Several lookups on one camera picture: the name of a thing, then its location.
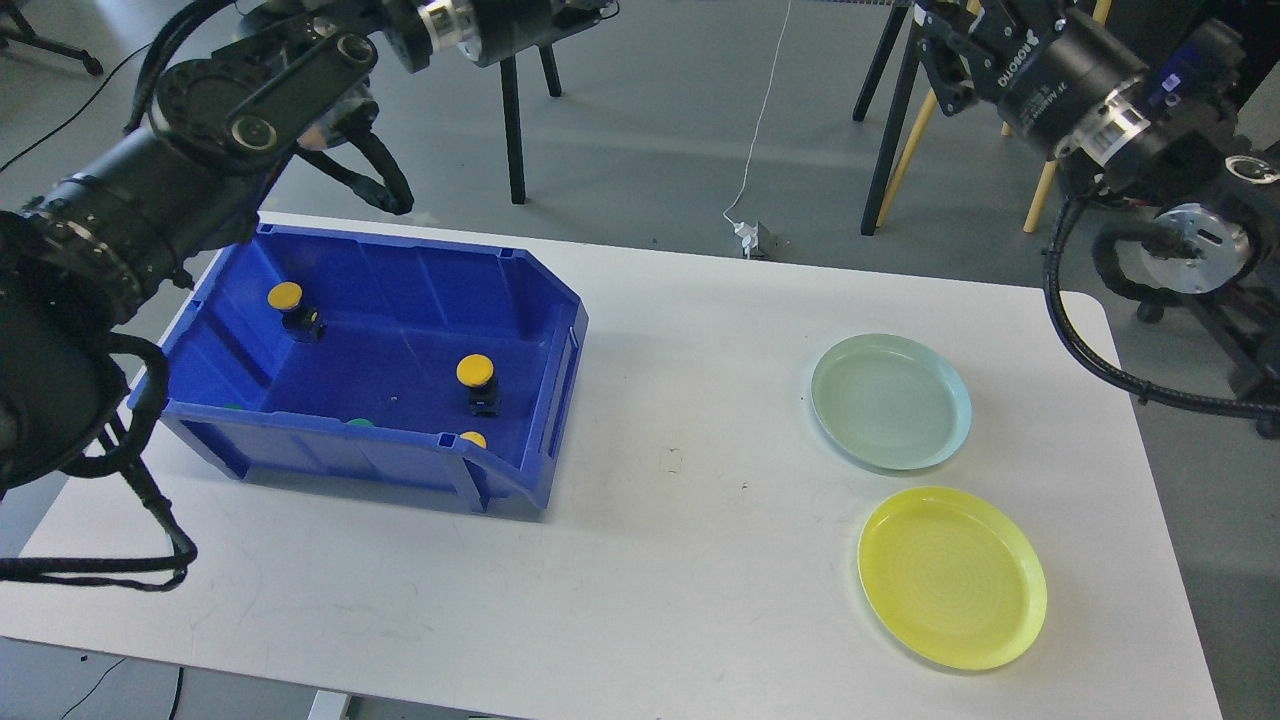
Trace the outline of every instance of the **black cable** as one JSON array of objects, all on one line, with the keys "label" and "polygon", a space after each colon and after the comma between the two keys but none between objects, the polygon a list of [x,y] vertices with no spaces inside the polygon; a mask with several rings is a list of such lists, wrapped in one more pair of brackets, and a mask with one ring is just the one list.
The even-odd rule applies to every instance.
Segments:
[{"label": "black cable", "polygon": [[73,122],[76,122],[76,118],[81,117],[81,114],[84,110],[88,109],[88,106],[93,102],[93,100],[96,100],[97,96],[101,95],[104,90],[106,90],[106,83],[111,82],[111,78],[115,77],[115,73],[120,72],[120,68],[123,68],[129,60],[132,60],[133,58],[136,58],[138,55],[138,53],[142,53],[143,50],[146,50],[150,46],[151,46],[151,44],[148,42],[148,44],[143,45],[142,47],[138,47],[133,53],[129,53],[129,55],[127,58],[124,58],[123,60],[120,60],[114,68],[111,68],[111,72],[108,73],[108,76],[105,78],[102,78],[101,85],[99,85],[97,90],[93,91],[93,95],[90,95],[88,100],[86,100],[84,104],[81,105],[79,110],[76,110],[76,113],[72,114],[72,117],[67,118],[63,122],[63,124],[60,124],[60,126],[55,127],[54,129],[49,131],[49,133],[46,133],[45,137],[41,137],[36,142],[32,142],[31,145],[27,146],[26,150],[23,150],[22,152],[14,155],[13,158],[9,158],[5,161],[4,165],[0,165],[0,173],[8,170],[9,165],[17,163],[23,155],[26,155],[27,152],[31,152],[32,150],[40,147],[41,143],[44,143],[46,140],[49,140],[50,137],[54,137],[55,135],[58,135],[59,132],[61,132],[63,128],[65,128],[67,126],[69,126]]},{"label": "black cable", "polygon": [[169,707],[169,720],[174,720],[178,716],[178,701],[182,700],[182,679],[187,674],[187,669],[178,666],[178,684],[173,688],[173,705]]},{"label": "black cable", "polygon": [[63,466],[68,475],[77,478],[102,478],[123,471],[136,461],[151,439],[160,413],[169,400],[169,360],[155,343],[134,336],[108,333],[102,350],[111,355],[134,355],[141,357],[147,368],[147,384],[138,393],[133,406],[133,420],[129,432],[116,438],[119,447],[110,448],[97,457],[81,456]]},{"label": "black cable", "polygon": [[178,47],[191,37],[191,33],[196,32],[196,28],[205,24],[209,18],[212,18],[232,3],[233,0],[196,0],[186,5],[182,10],[178,10],[160,28],[155,40],[151,41],[151,51],[147,53],[142,69],[138,73],[138,85],[133,91],[133,109],[129,113],[128,122],[124,124],[125,135],[142,126],[142,115],[146,114],[147,106],[151,104],[151,97],[155,95],[160,76],[178,53]]},{"label": "black cable", "polygon": [[1121,241],[1142,242],[1146,246],[1171,242],[1172,238],[1169,236],[1176,238],[1178,232],[1147,220],[1110,224],[1093,240],[1093,269],[1102,278],[1102,284],[1120,297],[1161,307],[1179,307],[1183,301],[1176,292],[1129,279],[1120,265],[1120,254],[1116,250]]},{"label": "black cable", "polygon": [[1044,256],[1044,301],[1048,306],[1050,319],[1059,340],[1068,352],[1100,379],[1115,386],[1125,392],[1138,396],[1142,404],[1158,402],[1179,410],[1203,413],[1207,415],[1222,415],[1228,418],[1265,419],[1280,418],[1280,405],[1267,402],[1251,402],[1234,398],[1207,397],[1193,395],[1158,386],[1144,378],[1116,368],[1091,348],[1080,334],[1071,325],[1062,304],[1061,265],[1062,251],[1066,247],[1071,231],[1084,214],[1087,201],[1097,188],[1087,196],[1071,197],[1064,205],[1053,224],[1053,234],[1050,249]]},{"label": "black cable", "polygon": [[384,184],[379,184],[378,181],[370,177],[347,169],[324,152],[300,147],[294,154],[312,168],[349,187],[357,197],[379,210],[385,210],[393,215],[403,215],[412,210],[413,191],[408,184],[408,179],[396,163],[396,158],[392,156],[390,151],[372,133],[369,126],[349,122],[339,123],[335,129],[342,132],[360,150],[360,154],[369,160],[369,164],[383,178]]},{"label": "black cable", "polygon": [[99,678],[96,683],[93,683],[93,687],[90,688],[90,691],[87,693],[84,693],[84,697],[79,698],[76,702],[76,705],[68,707],[67,712],[63,712],[63,715],[58,720],[67,720],[67,716],[70,715],[73,710],[76,710],[77,707],[81,706],[81,703],[83,703],[86,700],[88,700],[88,696],[93,694],[93,691],[96,691],[97,687],[102,684],[102,680],[106,679],[106,676],[111,673],[111,670],[115,670],[116,667],[119,667],[120,664],[124,662],[125,660],[128,660],[128,659],[127,657],[122,657],[122,659],[119,659],[119,660],[115,661],[115,665],[111,665],[110,667],[108,667],[106,673],[102,673],[102,676]]}]

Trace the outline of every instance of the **black tripod stand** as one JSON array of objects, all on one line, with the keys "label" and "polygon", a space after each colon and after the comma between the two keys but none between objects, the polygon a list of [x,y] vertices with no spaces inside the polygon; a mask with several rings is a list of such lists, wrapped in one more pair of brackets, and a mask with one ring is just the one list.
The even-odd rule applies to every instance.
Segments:
[{"label": "black tripod stand", "polygon": [[13,24],[18,26],[18,29],[0,27],[0,50],[8,47],[9,41],[12,40],[14,42],[38,47],[64,58],[70,58],[72,60],[79,60],[84,64],[84,70],[93,77],[102,74],[102,63],[99,63],[96,58],[90,55],[88,50],[72,47],[64,42],[58,42],[56,40],[49,40],[47,37],[36,35],[35,28],[32,28],[31,23],[27,22],[27,18],[22,15],[22,12],[18,10],[18,5],[15,5],[13,0],[0,0],[0,14],[9,15]]}]

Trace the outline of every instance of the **black chair leg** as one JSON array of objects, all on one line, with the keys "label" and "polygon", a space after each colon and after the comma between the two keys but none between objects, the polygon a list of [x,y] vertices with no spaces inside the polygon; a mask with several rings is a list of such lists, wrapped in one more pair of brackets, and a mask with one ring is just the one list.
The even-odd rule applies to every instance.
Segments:
[{"label": "black chair leg", "polygon": [[520,85],[516,58],[499,63],[502,69],[502,113],[507,120],[507,174],[511,177],[511,201],[525,204],[525,147],[520,138]]},{"label": "black chair leg", "polygon": [[902,138],[902,123],[906,122],[906,108],[911,102],[911,90],[915,87],[915,73],[920,67],[920,59],[915,54],[915,42],[919,32],[915,24],[906,36],[906,49],[902,53],[902,69],[897,76],[897,85],[893,88],[893,102],[890,105],[888,119],[884,120],[884,136],[881,138],[879,156],[876,158],[876,170],[872,172],[872,187],[867,193],[867,206],[863,209],[863,234],[876,234],[876,220],[879,218],[881,205],[884,204],[884,188],[888,186],[888,176],[893,169],[893,158],[897,155],[897,142]]},{"label": "black chair leg", "polygon": [[872,58],[872,67],[867,70],[867,79],[863,81],[863,91],[858,94],[858,102],[854,105],[854,122],[860,123],[867,119],[867,109],[872,105],[876,88],[879,87],[881,77],[884,74],[884,65],[893,53],[893,44],[902,31],[902,22],[906,20],[906,5],[895,3],[888,12],[888,20],[884,22],[884,32],[881,33],[879,45],[876,46],[876,55]]},{"label": "black chair leg", "polygon": [[559,68],[556,67],[556,54],[552,53],[552,46],[539,47],[538,55],[543,59],[543,74],[547,76],[547,92],[552,97],[559,97],[564,94],[564,90],[559,85]]},{"label": "black chair leg", "polygon": [[41,37],[36,35],[36,29],[31,27],[27,18],[18,10],[18,6],[12,1],[0,1],[0,14],[9,15],[9,19],[18,26],[18,31],[12,31],[8,28],[0,28],[0,47],[6,47],[9,40],[14,42],[20,42],[23,45],[29,45],[46,53],[54,53],[64,58],[70,58],[72,60],[79,60],[84,65],[84,70],[97,77],[102,74],[102,63],[99,63],[96,58],[88,54],[88,50],[79,47],[72,47],[64,42],[58,42],[56,40],[49,40],[47,37]]}]

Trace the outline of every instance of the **blue plastic bin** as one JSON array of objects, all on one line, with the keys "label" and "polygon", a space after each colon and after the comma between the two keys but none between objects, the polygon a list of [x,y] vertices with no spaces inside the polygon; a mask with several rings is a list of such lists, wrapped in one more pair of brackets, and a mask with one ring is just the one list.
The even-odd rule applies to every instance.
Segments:
[{"label": "blue plastic bin", "polygon": [[[320,311],[320,342],[282,328],[266,302],[282,281]],[[586,323],[524,250],[262,225],[169,333],[163,420],[233,478],[271,468],[453,492],[474,511],[547,507]],[[472,416],[456,378],[472,352],[494,361],[497,418]]]}]

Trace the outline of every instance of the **yellow button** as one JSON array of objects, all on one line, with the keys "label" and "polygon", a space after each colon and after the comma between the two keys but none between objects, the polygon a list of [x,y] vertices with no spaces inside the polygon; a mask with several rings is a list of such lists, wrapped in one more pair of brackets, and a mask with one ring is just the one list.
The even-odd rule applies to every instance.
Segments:
[{"label": "yellow button", "polygon": [[283,282],[266,293],[266,302],[282,313],[288,313],[302,304],[302,286]]},{"label": "yellow button", "polygon": [[493,379],[493,360],[484,355],[467,355],[458,363],[458,382],[467,387],[483,387]]},{"label": "yellow button", "polygon": [[471,442],[474,442],[474,443],[476,443],[480,447],[484,447],[486,450],[489,447],[489,441],[484,439],[484,436],[480,434],[480,433],[477,433],[477,432],[475,432],[475,430],[467,430],[467,432],[462,433],[458,437],[462,438],[462,439],[470,439]]}]

